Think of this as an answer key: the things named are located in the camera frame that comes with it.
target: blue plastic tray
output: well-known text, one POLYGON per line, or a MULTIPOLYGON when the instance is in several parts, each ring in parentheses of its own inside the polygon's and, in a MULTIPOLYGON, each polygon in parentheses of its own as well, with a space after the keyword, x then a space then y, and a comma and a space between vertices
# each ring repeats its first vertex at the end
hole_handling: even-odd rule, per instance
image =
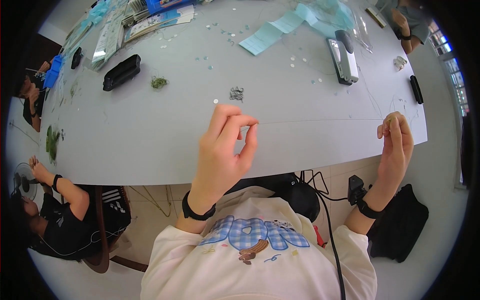
POLYGON ((196 4, 197 0, 146 0, 148 12, 155 14, 157 12, 168 11, 172 8, 196 4))
POLYGON ((53 58, 52 67, 47 71, 45 75, 45 81, 43 82, 43 88, 52 88, 59 76, 61 68, 61 55, 57 55, 53 58))

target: black wrist strap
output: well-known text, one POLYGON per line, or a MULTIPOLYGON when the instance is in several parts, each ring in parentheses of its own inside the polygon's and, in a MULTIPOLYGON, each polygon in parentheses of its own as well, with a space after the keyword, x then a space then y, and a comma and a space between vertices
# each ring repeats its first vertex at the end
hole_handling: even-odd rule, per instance
POLYGON ((55 175, 55 178, 53 179, 52 188, 53 188, 54 191, 56 191, 57 193, 60 194, 60 192, 57 190, 57 180, 59 178, 63 178, 62 175, 59 175, 59 174, 55 175))
POLYGON ((190 194, 190 191, 188 191, 186 194, 185 194, 185 197, 183 197, 183 201, 182 201, 182 209, 183 209, 183 216, 185 217, 185 219, 187 219, 188 217, 194 219, 194 220, 198 220, 198 221, 206 221, 208 218, 210 218, 211 216, 213 216, 213 214, 215 213, 215 206, 216 204, 214 204, 212 206, 212 208, 210 208, 209 211, 207 211, 204 215, 197 215, 196 213, 194 213, 192 211, 192 209, 190 208, 190 206, 188 205, 188 195, 190 194))
POLYGON ((368 205, 365 203, 365 201, 360 198, 357 200, 357 207, 359 208, 360 212, 366 216, 367 218, 370 218, 370 219, 378 219, 381 215, 382 215, 382 212, 376 212, 374 210, 372 210, 371 208, 368 207, 368 205))
POLYGON ((412 39, 412 34, 409 36, 404 36, 403 34, 400 34, 400 38, 406 41, 410 41, 412 39))

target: floor tile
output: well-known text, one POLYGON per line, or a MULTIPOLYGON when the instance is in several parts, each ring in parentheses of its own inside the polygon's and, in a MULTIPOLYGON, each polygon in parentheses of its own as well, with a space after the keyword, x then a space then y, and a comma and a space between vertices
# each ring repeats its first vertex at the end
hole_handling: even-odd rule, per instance
MULTIPOLYGON (((153 199, 155 201, 167 201, 168 196, 167 196, 167 185, 146 185, 145 188, 147 191, 152 195, 153 199)), ((151 197, 148 195, 148 192, 145 190, 144 186, 127 186, 127 196, 128 200, 130 202, 134 201, 148 201, 146 198, 151 199, 151 197)))
POLYGON ((177 213, 177 218, 180 217, 180 215, 181 215, 181 210, 182 210, 181 203, 182 203, 182 201, 174 201, 173 202, 173 205, 175 207, 175 212, 177 213))
MULTIPOLYGON (((339 198, 346 197, 347 189, 348 189, 348 179, 352 175, 357 175, 358 177, 360 177, 363 180, 364 188, 368 190, 368 186, 370 184, 373 184, 377 178, 378 165, 379 163, 374 163, 355 171, 332 176, 331 178, 328 179, 331 185, 330 195, 328 197, 332 199, 339 199, 339 198)), ((337 227, 341 226, 345 222, 345 219, 347 218, 350 211, 353 209, 353 206, 350 205, 348 200, 330 201, 325 198, 324 200, 325 200, 325 204, 328 207, 328 212, 330 214, 332 231, 334 231, 337 227)), ((321 202, 320 202, 320 214, 318 215, 317 219, 314 221, 313 224, 318 227, 318 232, 322 237, 322 239, 324 241, 328 241, 330 239, 329 231, 328 231, 328 222, 327 222, 324 206, 321 202)))
MULTIPOLYGON (((167 202, 158 202, 159 206, 168 213, 167 202)), ((177 215, 173 204, 169 217, 149 201, 130 202, 132 210, 132 222, 125 230, 125 235, 132 242, 132 246, 118 254, 118 256, 138 262, 148 264, 152 254, 153 242, 157 235, 168 225, 175 225, 177 215)))
POLYGON ((349 161, 343 164, 332 165, 330 166, 329 177, 351 172, 351 171, 369 166, 371 164, 378 163, 380 162, 380 157, 381 157, 380 155, 377 155, 377 156, 372 156, 364 159, 349 161))
POLYGON ((192 184, 171 184, 169 185, 168 192, 171 195, 173 201, 183 200, 185 194, 192 188, 192 184))

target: black bag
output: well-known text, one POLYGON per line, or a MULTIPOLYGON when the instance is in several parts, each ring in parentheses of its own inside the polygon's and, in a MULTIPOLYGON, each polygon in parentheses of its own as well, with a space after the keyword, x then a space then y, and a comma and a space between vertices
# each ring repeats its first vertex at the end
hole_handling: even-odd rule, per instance
POLYGON ((417 201, 412 185, 407 184, 367 233, 372 241, 370 256, 388 257, 401 263, 412 251, 427 219, 428 208, 417 201))

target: green thread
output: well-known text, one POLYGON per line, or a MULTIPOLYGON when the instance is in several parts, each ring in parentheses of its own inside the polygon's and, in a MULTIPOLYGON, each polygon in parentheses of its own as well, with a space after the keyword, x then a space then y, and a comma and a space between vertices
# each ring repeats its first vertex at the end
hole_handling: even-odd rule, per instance
POLYGON ((47 129, 47 140, 46 144, 46 151, 48 152, 48 156, 50 158, 50 163, 55 162, 57 158, 57 144, 59 141, 60 132, 53 131, 52 132, 52 125, 50 125, 47 129))
POLYGON ((156 90, 162 89, 162 87, 164 87, 167 84, 168 84, 167 79, 165 79, 164 77, 159 78, 156 76, 152 76, 152 81, 150 82, 150 85, 152 86, 152 88, 156 90))

